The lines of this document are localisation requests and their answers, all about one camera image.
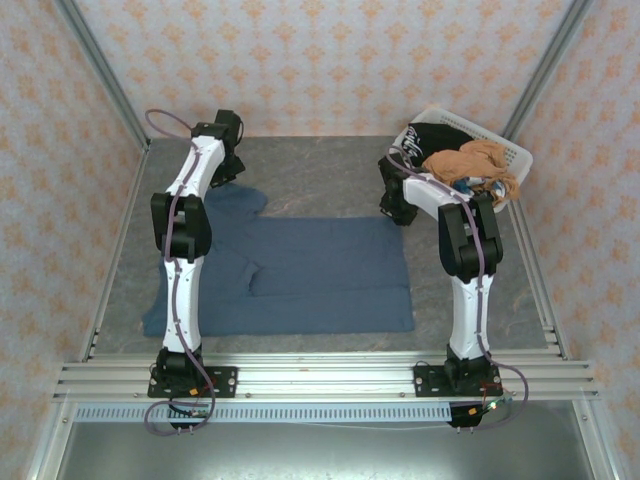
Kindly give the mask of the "blue t-shirt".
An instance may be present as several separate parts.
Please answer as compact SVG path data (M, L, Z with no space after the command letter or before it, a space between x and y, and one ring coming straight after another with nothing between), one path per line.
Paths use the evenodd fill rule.
M402 232L389 218L268 217L266 195L227 184L204 210L204 337L401 333L414 328Z

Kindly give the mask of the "orange-brown t-shirt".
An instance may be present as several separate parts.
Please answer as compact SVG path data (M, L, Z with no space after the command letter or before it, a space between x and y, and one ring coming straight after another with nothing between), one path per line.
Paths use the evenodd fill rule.
M434 153L422 163L422 168L449 187L463 177L500 180L507 188L507 197L502 203L517 200L520 196L520 186L515 176L507 170L505 147L493 141L473 140L457 151Z

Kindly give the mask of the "black t-shirt white print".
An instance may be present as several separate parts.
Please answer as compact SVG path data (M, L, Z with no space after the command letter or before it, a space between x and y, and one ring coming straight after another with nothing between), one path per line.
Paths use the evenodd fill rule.
M411 164L420 167L434 153L457 151L470 141L473 141L470 135L450 125L418 122L408 125L401 147L409 156Z

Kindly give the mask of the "blue white patterned garment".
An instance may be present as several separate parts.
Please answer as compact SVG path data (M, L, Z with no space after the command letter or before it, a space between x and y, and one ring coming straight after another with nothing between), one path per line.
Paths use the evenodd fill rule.
M452 187L465 195L490 198L494 207L507 197L506 185L500 180L487 177L463 177L455 180Z

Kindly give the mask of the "white plastic laundry basket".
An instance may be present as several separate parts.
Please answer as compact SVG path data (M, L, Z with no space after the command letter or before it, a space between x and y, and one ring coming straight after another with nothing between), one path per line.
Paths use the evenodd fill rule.
M526 179L533 163L533 157L526 149L443 108L429 107L418 114L412 123L446 124L465 132L476 140L489 140L501 144L505 147L507 170L515 176L519 185ZM409 176L404 179L400 192L408 204L420 208L436 219L441 205L459 203L459 199L450 193L450 189L444 192L443 188L444 185L432 174L419 173L418 178Z

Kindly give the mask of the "aluminium corner post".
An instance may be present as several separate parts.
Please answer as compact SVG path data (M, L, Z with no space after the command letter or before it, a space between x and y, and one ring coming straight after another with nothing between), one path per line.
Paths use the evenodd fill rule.
M558 67L565 51L570 46L576 32L581 27L594 0L572 0L558 28L552 35L533 75L520 96L514 111L503 130L503 137L512 142L522 130L536 102Z
M150 139L135 113L107 56L94 35L76 0L53 0L54 5L76 37L81 50L91 64L107 96L138 147L146 150Z

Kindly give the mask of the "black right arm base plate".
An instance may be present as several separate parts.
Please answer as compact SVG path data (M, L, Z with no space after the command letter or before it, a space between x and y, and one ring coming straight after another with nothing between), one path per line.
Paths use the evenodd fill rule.
M413 368L417 397L498 397L504 393L499 370L453 372L445 365L418 364Z

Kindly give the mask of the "aluminium mounting rail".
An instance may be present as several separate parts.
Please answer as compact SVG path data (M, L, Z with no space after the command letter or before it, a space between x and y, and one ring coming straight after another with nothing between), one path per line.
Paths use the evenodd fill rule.
M503 385L521 399L600 398L603 387L587 361L568 360L558 349L499 351ZM415 399L413 368L443 362L437 352L211 354L213 366L235 366L236 399L283 402L372 402ZM53 397L58 401L137 401L147 397L148 355L99 354L62 367Z

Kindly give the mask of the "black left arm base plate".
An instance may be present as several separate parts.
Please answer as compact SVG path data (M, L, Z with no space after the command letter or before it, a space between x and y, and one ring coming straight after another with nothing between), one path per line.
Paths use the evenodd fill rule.
M156 365L152 366L147 395L150 398L234 398L236 395L238 369L236 367L204 367L206 376L197 369L168 373Z

